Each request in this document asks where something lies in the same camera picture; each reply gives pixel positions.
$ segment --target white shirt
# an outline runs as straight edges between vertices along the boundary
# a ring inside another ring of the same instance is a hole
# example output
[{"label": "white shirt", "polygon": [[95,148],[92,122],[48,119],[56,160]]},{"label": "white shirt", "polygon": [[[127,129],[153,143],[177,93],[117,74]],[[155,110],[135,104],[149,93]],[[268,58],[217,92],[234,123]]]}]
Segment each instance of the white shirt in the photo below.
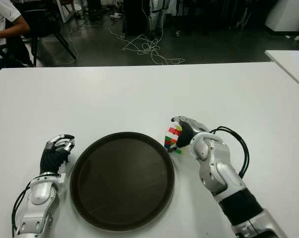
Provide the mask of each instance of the white shirt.
[{"label": "white shirt", "polygon": [[[10,0],[0,0],[0,31],[5,29],[5,19],[14,22],[20,15]],[[0,45],[4,44],[6,44],[6,39],[0,39]]]}]

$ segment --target stacked blocks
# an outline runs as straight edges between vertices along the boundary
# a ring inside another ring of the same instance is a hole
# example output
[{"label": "stacked blocks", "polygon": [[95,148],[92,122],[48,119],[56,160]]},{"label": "stacked blocks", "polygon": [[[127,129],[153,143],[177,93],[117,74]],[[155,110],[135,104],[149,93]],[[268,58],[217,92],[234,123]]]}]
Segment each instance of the stacked blocks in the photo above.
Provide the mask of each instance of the stacked blocks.
[{"label": "stacked blocks", "polygon": [[[181,133],[181,127],[180,126],[175,125],[174,127],[169,128],[169,130],[168,130],[168,132],[166,133],[166,136],[165,136],[164,147],[169,149],[171,146],[176,144],[180,133]],[[181,154],[180,149],[177,149],[175,152],[178,153],[178,154]]]}]

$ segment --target round tray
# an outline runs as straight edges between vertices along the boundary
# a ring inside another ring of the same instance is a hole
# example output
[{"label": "round tray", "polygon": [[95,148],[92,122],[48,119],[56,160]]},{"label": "round tray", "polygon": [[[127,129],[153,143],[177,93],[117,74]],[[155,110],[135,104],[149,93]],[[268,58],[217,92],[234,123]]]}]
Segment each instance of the round tray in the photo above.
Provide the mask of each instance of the round tray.
[{"label": "round tray", "polygon": [[93,226],[128,231],[153,220],[174,188],[169,154],[154,139],[134,132],[108,135],[78,159],[70,182],[72,201]]}]

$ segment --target concrete floor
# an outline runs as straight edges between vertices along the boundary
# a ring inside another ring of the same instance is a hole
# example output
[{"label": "concrete floor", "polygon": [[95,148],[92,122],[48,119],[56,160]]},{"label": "concrete floor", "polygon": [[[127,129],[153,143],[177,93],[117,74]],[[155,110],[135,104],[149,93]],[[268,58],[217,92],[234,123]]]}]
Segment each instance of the concrete floor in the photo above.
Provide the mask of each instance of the concrete floor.
[{"label": "concrete floor", "polygon": [[[48,36],[39,40],[37,67],[52,66],[121,66],[121,65],[153,65],[150,55],[137,55],[133,51],[122,51],[127,44],[110,33],[120,33],[122,29],[121,20],[111,20],[109,13],[102,17],[98,23],[79,20],[73,17],[66,24],[61,23],[63,33],[72,51],[78,52],[77,61],[74,63],[72,57],[54,36]],[[80,31],[70,35],[68,33],[74,27],[81,26]],[[230,63],[230,62],[254,62],[269,61],[264,54],[265,50],[299,50],[299,42],[285,37],[273,37],[263,29],[211,30],[206,36],[200,26],[196,24],[190,31],[181,33],[179,38],[175,37],[175,27],[167,22],[164,35],[159,43],[159,53],[166,58],[183,58],[185,64],[196,63]],[[154,57],[159,63],[165,63],[162,59]]]}]

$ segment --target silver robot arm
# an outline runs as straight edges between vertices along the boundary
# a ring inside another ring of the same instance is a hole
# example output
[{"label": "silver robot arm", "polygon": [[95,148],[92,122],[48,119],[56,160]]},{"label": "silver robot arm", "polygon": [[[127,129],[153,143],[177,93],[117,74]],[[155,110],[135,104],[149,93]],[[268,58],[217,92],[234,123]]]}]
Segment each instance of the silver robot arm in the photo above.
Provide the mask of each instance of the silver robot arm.
[{"label": "silver robot arm", "polygon": [[177,146],[190,145],[200,163],[199,177],[232,224],[238,238],[287,238],[269,212],[263,209],[232,167],[230,150],[222,139],[201,123],[175,117],[182,127]]},{"label": "silver robot arm", "polygon": [[65,174],[58,175],[58,169],[75,145],[72,135],[62,134],[49,140],[44,148],[40,175],[34,178],[22,192],[31,192],[26,198],[26,210],[18,227],[15,214],[24,195],[16,201],[12,212],[12,235],[18,238],[44,238],[53,223],[54,212],[59,204],[58,193],[63,190]]}]

